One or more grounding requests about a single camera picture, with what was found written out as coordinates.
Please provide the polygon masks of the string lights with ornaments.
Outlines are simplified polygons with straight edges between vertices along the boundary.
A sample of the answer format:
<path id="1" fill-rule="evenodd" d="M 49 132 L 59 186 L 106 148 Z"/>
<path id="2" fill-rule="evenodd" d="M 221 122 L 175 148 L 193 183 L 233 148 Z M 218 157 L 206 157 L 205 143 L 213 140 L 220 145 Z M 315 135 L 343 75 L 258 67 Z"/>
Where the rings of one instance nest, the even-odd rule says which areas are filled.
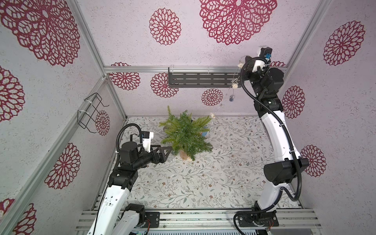
<path id="1" fill-rule="evenodd" d="M 210 113 L 210 117 L 214 120 L 217 118 L 217 112 L 224 108 L 225 107 L 225 102 L 226 102 L 226 97 L 228 96 L 229 92 L 232 91 L 232 94 L 230 94 L 228 100 L 231 102 L 234 101 L 234 98 L 235 98 L 235 89 L 237 89 L 239 87 L 239 77 L 240 77 L 240 71 L 241 71 L 241 68 L 243 67 L 244 63 L 243 63 L 243 59 L 245 58 L 245 56 L 242 56 L 240 59 L 239 59 L 239 62 L 238 62 L 238 71 L 233 75 L 233 78 L 231 80 L 231 86 L 229 87 L 229 89 L 227 90 L 226 94 L 224 95 L 224 99 L 222 100 L 222 102 L 219 104 L 218 108 L 216 109 L 215 112 L 213 113 Z"/>

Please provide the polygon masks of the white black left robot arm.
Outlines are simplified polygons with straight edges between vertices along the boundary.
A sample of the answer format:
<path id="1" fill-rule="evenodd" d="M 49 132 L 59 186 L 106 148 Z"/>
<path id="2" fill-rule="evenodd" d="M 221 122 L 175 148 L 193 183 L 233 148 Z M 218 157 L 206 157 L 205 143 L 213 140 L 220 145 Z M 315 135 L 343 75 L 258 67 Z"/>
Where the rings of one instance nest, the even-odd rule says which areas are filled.
<path id="1" fill-rule="evenodd" d="M 136 227 L 144 226 L 146 210 L 143 205 L 129 204 L 121 208 L 128 199 L 138 178 L 138 170 L 150 163 L 166 162 L 172 147 L 152 145 L 146 151 L 141 144 L 126 142 L 119 150 L 119 167 L 110 174 L 99 211 L 89 229 L 89 235 L 128 235 Z"/>

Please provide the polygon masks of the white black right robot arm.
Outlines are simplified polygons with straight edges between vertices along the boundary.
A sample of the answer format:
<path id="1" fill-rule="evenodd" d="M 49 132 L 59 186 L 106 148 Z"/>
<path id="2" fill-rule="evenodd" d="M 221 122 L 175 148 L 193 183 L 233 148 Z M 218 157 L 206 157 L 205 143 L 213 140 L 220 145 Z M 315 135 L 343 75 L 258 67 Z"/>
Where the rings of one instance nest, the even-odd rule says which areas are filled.
<path id="1" fill-rule="evenodd" d="M 261 215 L 272 210 L 283 193 L 294 202 L 299 200 L 303 186 L 302 172 L 309 161 L 301 158 L 293 143 L 282 102 L 277 95 L 284 84 L 284 72 L 270 67 L 268 58 L 246 56 L 240 71 L 240 83 L 254 101 L 275 153 L 274 163 L 263 168 L 268 183 L 252 211 L 252 214 Z"/>

